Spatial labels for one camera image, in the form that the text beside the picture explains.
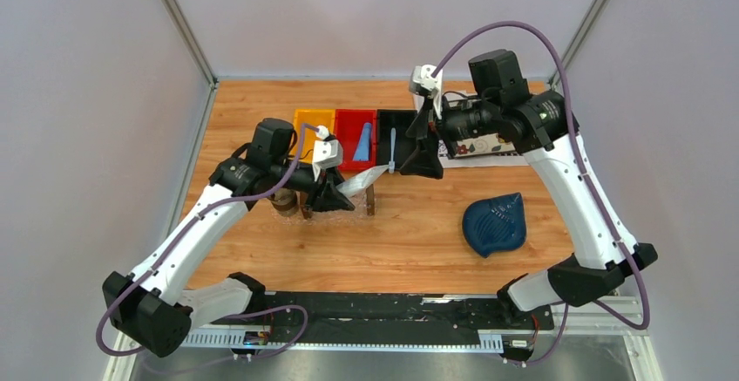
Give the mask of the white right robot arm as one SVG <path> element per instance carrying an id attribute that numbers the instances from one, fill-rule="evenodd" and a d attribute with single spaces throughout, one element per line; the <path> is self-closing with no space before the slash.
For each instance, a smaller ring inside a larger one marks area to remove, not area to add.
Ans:
<path id="1" fill-rule="evenodd" d="M 455 153 L 462 139 L 495 134 L 512 144 L 544 183 L 574 247 L 564 261 L 521 276 L 498 291 L 500 322 L 517 328 L 538 307 L 595 302 L 654 263 L 655 247 L 636 241 L 620 223 L 587 163 L 584 141 L 565 97 L 555 91 L 531 93 L 513 51 L 490 51 L 468 65 L 476 92 L 460 107 L 446 103 L 436 66 L 419 65 L 411 73 L 410 91 L 423 102 L 406 132 L 416 148 L 400 173 L 441 179 L 440 146 Z"/>

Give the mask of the clear textured toiletry holder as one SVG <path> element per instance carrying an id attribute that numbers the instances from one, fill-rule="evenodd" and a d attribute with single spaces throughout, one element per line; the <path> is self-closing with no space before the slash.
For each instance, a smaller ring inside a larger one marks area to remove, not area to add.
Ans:
<path id="1" fill-rule="evenodd" d="M 297 200 L 302 218 L 305 220 L 312 220 L 314 218 L 315 211 L 308 207 L 307 199 L 308 197 L 306 194 L 298 193 Z M 360 197 L 360 201 L 362 201 L 362 205 L 367 216 L 376 215 L 376 195 L 373 185 L 370 185 L 363 190 L 363 195 Z"/>

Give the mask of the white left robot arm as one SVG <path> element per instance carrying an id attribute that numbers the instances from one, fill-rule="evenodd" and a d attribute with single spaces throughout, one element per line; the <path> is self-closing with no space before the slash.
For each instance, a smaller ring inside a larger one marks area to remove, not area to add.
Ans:
<path id="1" fill-rule="evenodd" d="M 258 323 L 267 303 L 253 278 L 237 272 L 203 289 L 188 289 L 187 283 L 223 235 L 281 189 L 305 194 L 307 208 L 316 212 L 353 210 L 338 188 L 342 157 L 339 139 L 326 126 L 295 128 L 276 118 L 259 122 L 253 138 L 218 164 L 173 232 L 130 272 L 107 276 L 98 347 L 110 356 L 125 355 L 105 345 L 106 324 L 135 341 L 137 352 L 166 357 L 202 325 L 230 316 Z"/>

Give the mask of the blue toothpaste tube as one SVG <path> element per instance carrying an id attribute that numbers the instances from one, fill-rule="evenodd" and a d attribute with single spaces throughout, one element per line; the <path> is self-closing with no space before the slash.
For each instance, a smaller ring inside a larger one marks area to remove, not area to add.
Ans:
<path id="1" fill-rule="evenodd" d="M 370 122 L 365 122 L 363 124 L 363 128 L 353 154 L 353 161 L 367 162 L 370 160 L 372 129 L 373 125 Z"/>

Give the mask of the white toothpaste tube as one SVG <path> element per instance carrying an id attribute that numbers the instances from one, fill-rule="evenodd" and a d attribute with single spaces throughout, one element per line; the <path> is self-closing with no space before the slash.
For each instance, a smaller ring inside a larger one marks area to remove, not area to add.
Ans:
<path id="1" fill-rule="evenodd" d="M 347 179 L 336 188 L 344 196 L 348 198 L 353 197 L 372 186 L 388 169 L 388 165 L 371 167 Z"/>

